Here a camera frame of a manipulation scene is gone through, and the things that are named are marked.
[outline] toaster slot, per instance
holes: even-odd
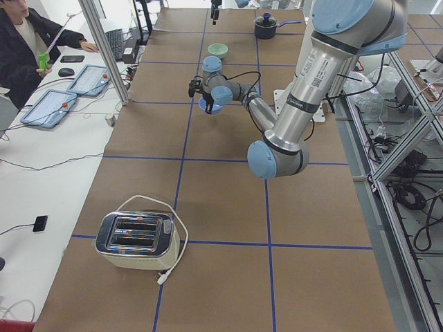
[[[112,237],[111,246],[131,246],[152,248],[154,246],[154,238],[152,237],[134,237],[131,235],[114,235]]]
[[[156,232],[159,223],[157,220],[147,220],[147,219],[131,219],[131,218],[121,218],[117,221],[116,229],[120,230],[148,230],[151,232]]]

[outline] light blue joint cap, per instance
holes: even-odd
[[[360,48],[358,56],[376,55],[399,50],[406,43],[406,33],[400,37],[392,38],[378,44]]]
[[[275,178],[277,162],[271,148],[262,140],[256,140],[249,145],[248,164],[251,171],[259,178]]]
[[[203,60],[203,71],[207,73],[214,73],[216,71],[220,71],[222,69],[222,61],[214,56],[211,55],[209,57],[205,57],[205,60]]]
[[[352,28],[369,12],[375,0],[317,0],[312,10],[314,28],[335,35]]]
[[[233,101],[233,92],[227,86],[219,85],[212,89],[210,95],[217,105],[227,105]]]

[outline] black device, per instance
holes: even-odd
[[[46,227],[46,221],[48,220],[48,216],[38,216],[35,218],[33,232],[43,232]]]
[[[220,9],[219,6],[222,5],[222,0],[211,0],[211,7],[210,7],[210,18],[213,19],[213,26],[217,23],[217,20],[219,19],[219,13]]]
[[[58,71],[58,75],[60,77],[72,76],[75,74],[75,71],[72,68],[64,67]]]
[[[114,29],[105,33],[106,40],[111,48],[112,55],[116,61],[120,61],[123,55],[123,30]]]
[[[84,55],[63,55],[60,62],[83,62]]]
[[[122,60],[126,64],[135,64],[137,60],[138,49],[140,45],[137,39],[129,38],[125,42],[125,51],[122,54]]]
[[[147,40],[149,39],[150,35],[152,34],[152,22],[151,22],[151,18],[150,18],[150,12],[147,9],[147,4],[146,4],[147,2],[151,2],[151,0],[137,0],[137,2],[140,2],[141,7],[143,9],[143,15],[145,16],[146,27],[147,27],[147,32],[148,32],[147,35],[143,34],[140,19],[139,19],[138,15],[136,15],[138,27],[140,28],[140,34],[141,34],[139,44],[146,45]],[[134,4],[134,8],[136,9],[136,13],[137,13],[136,0],[132,0],[132,3]]]

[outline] metal pole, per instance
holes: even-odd
[[[109,70],[109,74],[114,86],[116,87],[118,97],[120,98],[122,105],[126,105],[129,102],[129,96],[127,94],[125,85],[123,84],[115,58],[112,55],[111,47],[106,39],[106,35],[100,23],[100,18],[98,17],[97,9],[94,6],[93,0],[79,0],[78,2],[82,7],[83,15],[86,18],[89,29],[91,29],[92,36],[98,46],[98,49],[100,50],[103,61]]]

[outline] white cable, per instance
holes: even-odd
[[[14,308],[15,306],[21,304],[21,303],[24,303],[24,302],[28,302],[28,303],[30,303],[30,305],[33,307],[33,317],[30,319],[30,322],[33,322],[33,321],[34,321],[34,318],[35,318],[35,304],[34,304],[34,302],[32,302],[30,299],[23,299],[23,300],[21,300],[21,301],[15,302],[15,303],[14,303],[12,306],[10,306],[9,308],[6,308],[6,307],[4,307],[4,306],[0,306],[0,311],[4,311],[4,312],[3,312],[3,316],[2,316],[1,318],[2,318],[2,319],[7,319],[8,314],[11,313],[11,309]],[[11,316],[12,316],[15,320],[17,320],[16,317],[15,317],[12,313],[11,313]]]
[[[159,279],[157,280],[157,284],[162,285],[166,281],[166,279],[169,277],[169,275],[171,274],[172,270],[175,269],[175,267],[179,263],[181,257],[183,256],[183,253],[185,252],[185,248],[186,248],[186,245],[188,244],[188,239],[189,239],[188,229],[185,227],[185,224],[181,221],[179,215],[175,212],[175,210],[172,208],[171,205],[169,205],[169,204],[167,204],[165,202],[159,201],[157,199],[153,199],[153,198],[148,197],[148,196],[135,195],[135,196],[131,197],[130,199],[127,199],[122,205],[120,205],[120,207],[118,207],[117,211],[120,211],[123,208],[123,206],[128,204],[133,199],[147,199],[148,201],[153,201],[155,203],[159,203],[159,204],[162,204],[164,206],[167,206],[171,210],[171,212],[174,214],[174,216],[177,218],[177,220],[180,222],[181,227],[183,228],[183,230],[186,233],[185,243],[184,243],[184,245],[183,245],[183,247],[181,249],[180,255],[178,256],[177,260],[175,261],[175,264],[171,268],[169,268],[169,270],[167,270],[165,273],[160,275]]]
[[[438,80],[436,80],[434,82],[426,84],[426,88],[423,88],[422,90],[418,91],[417,95],[414,96],[414,98],[413,98],[413,105],[412,105],[413,106],[413,120],[414,120],[414,105],[415,105],[416,99],[419,97],[419,95],[421,95],[423,93],[423,91],[429,89],[429,85],[434,85],[435,83],[437,83],[437,82],[439,82],[441,80],[443,80],[443,77],[439,78]]]

